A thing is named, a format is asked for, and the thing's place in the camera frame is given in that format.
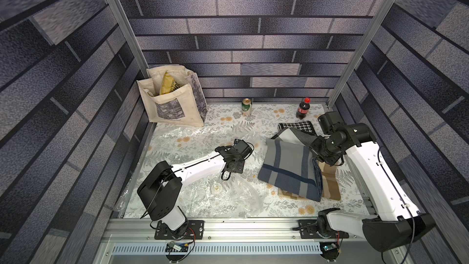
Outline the black white houndstooth scarf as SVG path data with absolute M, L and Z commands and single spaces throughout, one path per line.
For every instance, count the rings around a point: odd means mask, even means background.
M 313 124 L 310 121 L 305 122 L 295 122 L 295 123 L 280 123 L 278 124 L 278 130 L 283 130 L 285 128 L 295 128 L 305 133 L 312 135 L 317 135 Z

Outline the clear plastic vacuum bag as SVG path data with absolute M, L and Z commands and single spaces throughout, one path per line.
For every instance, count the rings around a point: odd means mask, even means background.
M 252 154 L 242 173 L 228 172 L 215 150 L 229 148 L 235 139 L 248 143 Z M 155 128 L 143 165 L 133 176 L 114 206 L 124 218 L 138 218 L 146 208 L 138 187 L 161 161 L 174 167 L 183 186 L 176 204 L 189 218 L 250 218 L 264 209 L 266 186 L 258 173 L 266 154 L 267 134 L 252 122 L 229 125 L 210 123 L 206 127 L 178 127 L 160 124 Z

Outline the brown plaid scarf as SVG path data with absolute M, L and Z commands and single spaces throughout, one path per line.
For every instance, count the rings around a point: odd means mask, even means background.
M 338 181 L 336 179 L 337 167 L 330 166 L 322 162 L 318 162 L 318 166 L 320 167 L 320 170 L 322 173 L 322 186 L 323 186 L 322 198 L 340 201 L 341 194 L 340 194 Z M 282 189 L 278 189 L 278 196 L 284 199 L 307 200 L 307 198 L 300 197 L 297 194 L 292 194 Z

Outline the blue grey plaid scarf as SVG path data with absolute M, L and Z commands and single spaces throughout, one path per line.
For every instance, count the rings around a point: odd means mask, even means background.
M 268 139 L 266 144 L 267 152 L 258 179 L 319 202 L 323 194 L 322 173 L 309 149 L 279 139 Z

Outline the grey white scarf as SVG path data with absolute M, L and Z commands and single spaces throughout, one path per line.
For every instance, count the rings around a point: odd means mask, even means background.
M 284 128 L 272 137 L 275 140 L 304 145 L 305 147 L 309 147 L 317 138 L 318 136 L 315 134 L 303 132 L 297 128 Z

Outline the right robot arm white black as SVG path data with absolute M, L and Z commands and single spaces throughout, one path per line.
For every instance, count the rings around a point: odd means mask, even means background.
M 335 111 L 319 116 L 318 122 L 326 136 L 318 137 L 310 149 L 329 165 L 349 158 L 365 182 L 376 212 L 365 216 L 340 209 L 320 211 L 316 230 L 322 237 L 346 232 L 366 239 L 383 253 L 419 240 L 436 226 L 433 217 L 422 213 L 401 188 L 366 124 L 347 125 Z

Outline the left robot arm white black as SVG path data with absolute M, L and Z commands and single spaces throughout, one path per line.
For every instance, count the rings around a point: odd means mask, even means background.
M 222 180 L 229 180 L 232 173 L 241 174 L 245 160 L 253 152 L 254 145 L 235 139 L 233 145 L 217 147 L 186 163 L 159 162 L 138 188 L 139 199 L 145 207 L 144 216 L 161 221 L 173 233 L 184 232 L 188 219 L 177 204 L 181 190 L 213 174 L 219 174 Z

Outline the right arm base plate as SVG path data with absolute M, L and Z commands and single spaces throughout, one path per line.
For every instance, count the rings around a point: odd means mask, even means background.
M 328 231 L 325 235 L 318 232 L 316 219 L 312 220 L 298 220 L 298 226 L 293 227 L 292 231 L 299 232 L 302 239 L 321 239 L 321 240 L 334 240 L 334 239 L 348 239 L 349 234 L 346 232 Z

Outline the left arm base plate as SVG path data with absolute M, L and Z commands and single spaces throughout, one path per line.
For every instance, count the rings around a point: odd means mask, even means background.
M 174 231 L 162 221 L 158 221 L 155 227 L 151 224 L 151 227 L 155 230 L 155 240 L 201 240 L 205 230 L 205 221 L 189 220 Z

